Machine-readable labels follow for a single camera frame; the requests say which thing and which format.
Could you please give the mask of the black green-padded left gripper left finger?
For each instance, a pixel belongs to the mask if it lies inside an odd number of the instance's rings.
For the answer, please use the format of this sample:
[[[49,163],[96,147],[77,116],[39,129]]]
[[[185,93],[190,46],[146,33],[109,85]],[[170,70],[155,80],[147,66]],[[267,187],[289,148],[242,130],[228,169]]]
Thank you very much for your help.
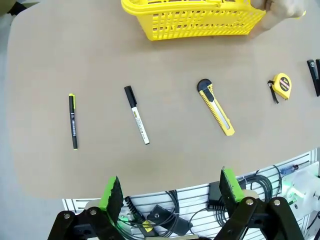
[[[79,214],[65,210],[57,214],[49,233],[49,240],[123,240],[117,222],[124,197],[119,178],[111,177],[105,186],[98,206]]]

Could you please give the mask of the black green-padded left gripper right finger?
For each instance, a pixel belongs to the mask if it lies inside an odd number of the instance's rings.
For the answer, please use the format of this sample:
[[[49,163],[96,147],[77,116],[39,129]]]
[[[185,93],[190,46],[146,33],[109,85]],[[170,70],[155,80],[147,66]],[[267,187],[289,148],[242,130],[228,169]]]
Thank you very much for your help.
[[[303,240],[304,236],[287,200],[281,196],[264,202],[245,197],[232,169],[223,168],[219,190],[229,219],[216,240],[242,240],[249,229],[259,229],[266,240]]]

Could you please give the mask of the person's left hand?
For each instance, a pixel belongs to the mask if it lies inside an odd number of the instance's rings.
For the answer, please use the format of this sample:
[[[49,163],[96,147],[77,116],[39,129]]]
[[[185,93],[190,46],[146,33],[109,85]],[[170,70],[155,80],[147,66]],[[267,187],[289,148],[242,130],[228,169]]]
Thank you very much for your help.
[[[255,38],[286,19],[302,17],[307,10],[308,2],[308,0],[251,0],[251,6],[265,11],[265,15],[252,28],[249,36]]]

